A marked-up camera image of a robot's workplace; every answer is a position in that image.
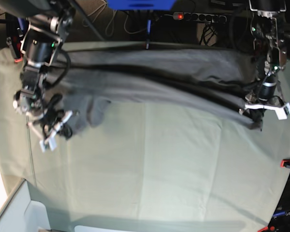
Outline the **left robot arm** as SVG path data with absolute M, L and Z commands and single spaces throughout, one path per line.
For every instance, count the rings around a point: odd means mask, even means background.
M 277 76 L 287 63 L 283 16 L 287 10 L 286 2 L 250 0 L 248 5 L 253 13 L 250 23 L 253 48 L 261 67 L 239 113 L 249 113 L 258 123 L 262 123 L 266 111 L 275 112 L 278 120 L 286 120 L 290 115 L 290 103 L 283 96 Z

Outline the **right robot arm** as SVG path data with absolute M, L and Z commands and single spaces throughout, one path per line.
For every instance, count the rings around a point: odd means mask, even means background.
M 60 93 L 45 99 L 46 91 L 56 87 L 70 69 L 70 57 L 62 46 L 75 15 L 68 1 L 50 0 L 48 4 L 49 11 L 27 18 L 29 27 L 20 48 L 25 60 L 20 74 L 22 88 L 13 99 L 13 108 L 28 118 L 27 126 L 40 139 L 43 152 L 56 149 L 57 135 L 71 138 L 73 133 L 67 122 L 77 113 L 57 108 L 63 98 Z M 49 82 L 48 71 L 58 55 L 65 57 L 66 66 L 55 81 Z

